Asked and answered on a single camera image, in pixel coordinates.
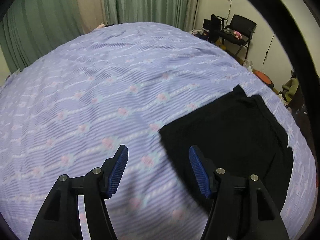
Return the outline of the black pants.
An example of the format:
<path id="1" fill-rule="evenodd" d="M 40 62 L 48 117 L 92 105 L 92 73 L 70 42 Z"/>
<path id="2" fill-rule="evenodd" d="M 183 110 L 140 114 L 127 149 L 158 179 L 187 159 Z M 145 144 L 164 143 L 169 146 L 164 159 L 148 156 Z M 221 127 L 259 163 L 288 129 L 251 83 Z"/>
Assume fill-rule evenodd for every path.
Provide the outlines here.
<path id="1" fill-rule="evenodd" d="M 165 125 L 161 141 L 176 173 L 195 202 L 209 212 L 212 201 L 199 189 L 189 161 L 189 148 L 199 147 L 216 167 L 233 176 L 256 174 L 276 207 L 285 203 L 293 152 L 285 129 L 259 95 L 240 86 L 213 102 Z"/>

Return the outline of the green curtain left panel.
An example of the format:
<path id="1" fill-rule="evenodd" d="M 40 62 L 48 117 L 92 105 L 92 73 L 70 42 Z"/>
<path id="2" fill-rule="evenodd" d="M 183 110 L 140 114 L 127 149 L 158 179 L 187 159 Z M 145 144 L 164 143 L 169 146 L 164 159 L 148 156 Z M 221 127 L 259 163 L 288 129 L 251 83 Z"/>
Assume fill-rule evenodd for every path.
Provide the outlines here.
<path id="1" fill-rule="evenodd" d="M 1 20 L 1 49 L 13 73 L 83 33 L 77 0 L 15 0 Z"/>

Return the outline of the green curtain panel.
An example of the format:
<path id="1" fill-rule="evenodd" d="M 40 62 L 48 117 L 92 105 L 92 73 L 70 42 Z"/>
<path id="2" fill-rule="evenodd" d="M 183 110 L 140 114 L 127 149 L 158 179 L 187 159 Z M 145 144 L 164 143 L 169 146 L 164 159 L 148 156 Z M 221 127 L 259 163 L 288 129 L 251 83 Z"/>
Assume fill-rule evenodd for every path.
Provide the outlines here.
<path id="1" fill-rule="evenodd" d="M 77 0 L 15 0 L 1 20 L 1 49 L 13 73 L 83 33 Z"/>
<path id="2" fill-rule="evenodd" d="M 190 31 L 199 0 L 104 0 L 107 23 L 157 22 Z"/>

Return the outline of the beige sheer curtain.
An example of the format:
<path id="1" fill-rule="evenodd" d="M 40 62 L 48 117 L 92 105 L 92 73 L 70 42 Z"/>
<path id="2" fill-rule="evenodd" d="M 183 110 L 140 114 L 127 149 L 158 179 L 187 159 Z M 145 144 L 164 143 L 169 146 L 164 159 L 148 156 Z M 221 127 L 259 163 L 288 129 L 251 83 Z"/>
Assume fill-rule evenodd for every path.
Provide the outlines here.
<path id="1" fill-rule="evenodd" d="M 104 0 L 77 0 L 81 25 L 89 33 L 102 24 L 107 25 Z"/>

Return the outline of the black folding chair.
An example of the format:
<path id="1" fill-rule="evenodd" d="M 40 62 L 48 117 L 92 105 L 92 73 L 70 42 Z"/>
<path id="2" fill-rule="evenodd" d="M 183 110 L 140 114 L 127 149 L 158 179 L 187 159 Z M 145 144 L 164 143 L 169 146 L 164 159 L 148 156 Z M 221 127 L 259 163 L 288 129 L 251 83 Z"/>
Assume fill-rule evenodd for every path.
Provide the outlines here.
<path id="1" fill-rule="evenodd" d="M 223 25 L 222 29 L 219 31 L 219 36 L 222 38 L 222 43 L 228 41 L 229 43 L 239 47 L 234 56 L 237 56 L 242 48 L 246 48 L 244 58 L 244 60 L 246 60 L 257 24 L 252 20 L 245 18 L 244 16 L 236 14 L 233 15 L 231 22 L 226 26 L 224 26 L 225 20 L 226 19 L 224 18 L 222 19 Z"/>

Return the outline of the green curtain right panel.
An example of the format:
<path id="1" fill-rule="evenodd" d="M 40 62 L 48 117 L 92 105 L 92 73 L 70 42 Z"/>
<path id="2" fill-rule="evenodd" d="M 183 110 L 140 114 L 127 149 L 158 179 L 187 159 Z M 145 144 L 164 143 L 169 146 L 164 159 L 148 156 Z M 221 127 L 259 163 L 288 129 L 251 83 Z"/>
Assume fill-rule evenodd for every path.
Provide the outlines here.
<path id="1" fill-rule="evenodd" d="M 157 22 L 190 31 L 199 0 L 104 0 L 107 23 Z"/>

